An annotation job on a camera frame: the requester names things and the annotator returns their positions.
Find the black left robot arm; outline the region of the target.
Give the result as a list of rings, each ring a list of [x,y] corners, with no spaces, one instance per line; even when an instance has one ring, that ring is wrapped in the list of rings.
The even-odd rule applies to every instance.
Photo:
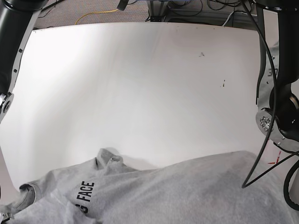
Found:
[[[257,0],[257,24],[272,61],[260,42],[260,72],[256,88],[256,123],[263,134],[287,151],[299,149],[299,2]]]

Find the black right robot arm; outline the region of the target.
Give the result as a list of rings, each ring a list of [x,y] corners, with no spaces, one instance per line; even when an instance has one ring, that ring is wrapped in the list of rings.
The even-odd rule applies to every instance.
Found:
[[[0,2],[0,119],[14,99],[22,54],[46,0]]]

